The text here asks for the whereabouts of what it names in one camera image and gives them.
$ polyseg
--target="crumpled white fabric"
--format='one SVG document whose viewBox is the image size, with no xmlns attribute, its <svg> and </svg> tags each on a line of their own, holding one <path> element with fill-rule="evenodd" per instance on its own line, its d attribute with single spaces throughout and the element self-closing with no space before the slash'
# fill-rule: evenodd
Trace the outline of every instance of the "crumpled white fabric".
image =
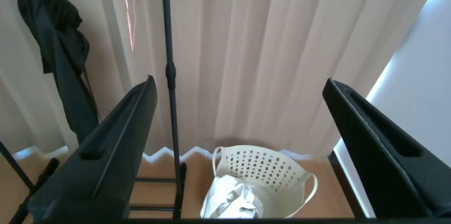
<svg viewBox="0 0 451 224">
<path fill-rule="evenodd" d="M 216 177 L 200 211 L 201 218 L 261 218 L 263 204 L 243 180 Z"/>
</svg>

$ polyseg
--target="wooden floor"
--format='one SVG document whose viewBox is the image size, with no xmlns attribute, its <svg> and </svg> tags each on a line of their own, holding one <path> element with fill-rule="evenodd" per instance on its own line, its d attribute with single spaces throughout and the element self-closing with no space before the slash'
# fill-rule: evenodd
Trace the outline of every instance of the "wooden floor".
<svg viewBox="0 0 451 224">
<path fill-rule="evenodd" d="M 34 182 L 44 170 L 47 159 L 33 154 L 19 164 Z M 340 184 L 328 160 L 300 161 L 301 166 L 319 179 L 319 188 L 313 199 L 299 211 L 294 218 L 353 218 L 351 208 L 346 201 Z M 182 206 L 182 218 L 199 218 L 199 212 L 210 184 L 213 180 L 211 160 L 201 154 L 193 154 L 186 160 L 187 177 Z M 0 223 L 7 223 L 18 205 L 27 196 L 27 187 L 20 181 L 11 167 L 0 158 Z M 149 163 L 143 159 L 138 177 L 173 178 L 173 158 L 162 156 L 158 161 Z M 307 182 L 307 192 L 312 182 Z M 175 199 L 175 184 L 136 182 L 131 196 L 131 205 L 172 206 Z M 170 212 L 132 211 L 130 218 L 171 218 Z M 25 223 L 31 223 L 31 216 Z"/>
</svg>

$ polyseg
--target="pink cord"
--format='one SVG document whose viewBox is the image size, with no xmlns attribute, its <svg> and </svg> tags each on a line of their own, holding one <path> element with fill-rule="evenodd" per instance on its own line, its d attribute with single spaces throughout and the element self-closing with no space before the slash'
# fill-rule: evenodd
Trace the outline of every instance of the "pink cord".
<svg viewBox="0 0 451 224">
<path fill-rule="evenodd" d="M 127 24 L 128 24 L 128 35 L 130 37 L 130 45 L 132 47 L 132 52 L 135 52 L 135 29 L 136 29 L 135 0 L 133 0 L 133 31 L 132 31 L 132 23 L 130 21 L 130 13 L 128 10 L 128 0 L 125 0 L 125 7 L 127 8 Z"/>
</svg>

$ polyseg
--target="perforated basket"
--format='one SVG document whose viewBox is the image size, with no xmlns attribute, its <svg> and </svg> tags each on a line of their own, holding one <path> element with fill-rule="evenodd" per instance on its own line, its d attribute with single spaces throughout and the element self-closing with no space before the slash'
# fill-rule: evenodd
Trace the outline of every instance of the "perforated basket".
<svg viewBox="0 0 451 224">
<path fill-rule="evenodd" d="M 221 160 L 215 165 L 221 150 Z M 291 218 L 315 194 L 318 179 L 288 156 L 255 146 L 217 147 L 212 156 L 215 176 L 242 179 L 263 203 L 263 218 Z M 314 187 L 304 199 L 304 185 L 310 178 Z"/>
</svg>

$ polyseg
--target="curtain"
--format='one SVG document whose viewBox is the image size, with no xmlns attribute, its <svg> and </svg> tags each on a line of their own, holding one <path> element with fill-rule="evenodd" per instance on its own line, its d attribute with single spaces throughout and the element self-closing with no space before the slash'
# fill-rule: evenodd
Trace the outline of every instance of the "curtain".
<svg viewBox="0 0 451 224">
<path fill-rule="evenodd" d="M 146 153 L 172 148 L 162 1 L 135 0 L 133 7 L 128 0 L 136 20 L 134 51 L 125 0 L 69 1 L 91 45 L 86 70 L 100 116 L 153 75 L 159 101 Z M 339 135 L 321 96 L 326 79 L 368 94 L 425 2 L 171 0 L 180 153 L 255 144 L 329 154 Z M 9 128 L 2 140 L 16 149 L 76 147 L 16 1 L 0 3 L 1 28 L 9 33 L 0 41 L 8 51 L 0 61 L 0 108 L 20 121 L 0 115 Z"/>
</svg>

